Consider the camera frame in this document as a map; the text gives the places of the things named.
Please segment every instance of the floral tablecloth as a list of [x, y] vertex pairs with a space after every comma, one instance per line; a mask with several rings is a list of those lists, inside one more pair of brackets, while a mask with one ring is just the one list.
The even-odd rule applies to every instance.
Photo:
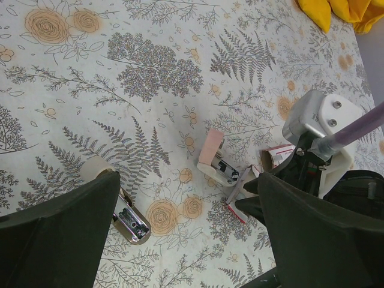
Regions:
[[[265, 227], [196, 168], [207, 130], [260, 168], [309, 89], [374, 107], [351, 26], [324, 34], [294, 0], [0, 2], [0, 215], [79, 187], [100, 155], [152, 225], [141, 246], [110, 229], [94, 287], [239, 287], [271, 269]], [[383, 173], [382, 139], [351, 169]]]

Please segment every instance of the screw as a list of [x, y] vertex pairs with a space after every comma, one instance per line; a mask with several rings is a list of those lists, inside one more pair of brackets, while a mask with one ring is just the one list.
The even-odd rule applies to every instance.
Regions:
[[328, 121], [328, 125], [331, 127], [335, 127], [337, 125], [337, 121], [335, 119], [331, 119]]
[[335, 109], [339, 109], [342, 106], [339, 101], [334, 102], [333, 105], [334, 105]]
[[296, 150], [296, 154], [298, 154], [299, 156], [304, 156], [305, 152], [304, 152], [303, 149], [298, 148], [298, 149]]

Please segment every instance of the yellow cloth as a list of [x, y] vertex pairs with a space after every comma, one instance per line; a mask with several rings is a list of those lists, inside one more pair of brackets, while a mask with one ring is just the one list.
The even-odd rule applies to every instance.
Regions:
[[384, 16], [384, 0], [298, 0], [301, 9], [324, 32], [331, 27], [331, 9], [357, 33], [367, 33]]

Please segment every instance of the rose print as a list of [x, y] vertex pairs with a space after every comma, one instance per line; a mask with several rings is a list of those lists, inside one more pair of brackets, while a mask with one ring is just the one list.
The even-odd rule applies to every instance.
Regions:
[[186, 218], [195, 219], [203, 211], [203, 202], [197, 197], [189, 197], [178, 206], [178, 212]]
[[67, 23], [81, 32], [92, 33], [99, 29], [97, 16], [88, 9], [73, 13], [72, 16], [67, 17]]
[[287, 97], [280, 97], [277, 102], [278, 112], [283, 120], [287, 120], [290, 110], [293, 106], [293, 101], [289, 100]]
[[59, 44], [68, 38], [68, 23], [52, 10], [32, 10], [25, 18], [25, 28], [44, 44]]
[[177, 217], [177, 207], [169, 200], [155, 201], [146, 212], [154, 236], [170, 234], [177, 225]]
[[181, 184], [186, 184], [192, 181], [191, 169], [185, 168], [180, 172], [179, 181]]

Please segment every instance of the packaging box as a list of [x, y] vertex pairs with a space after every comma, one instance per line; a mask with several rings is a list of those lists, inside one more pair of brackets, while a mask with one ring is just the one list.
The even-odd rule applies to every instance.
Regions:
[[264, 171], [271, 171], [281, 164], [295, 150], [292, 144], [281, 145], [261, 151]]

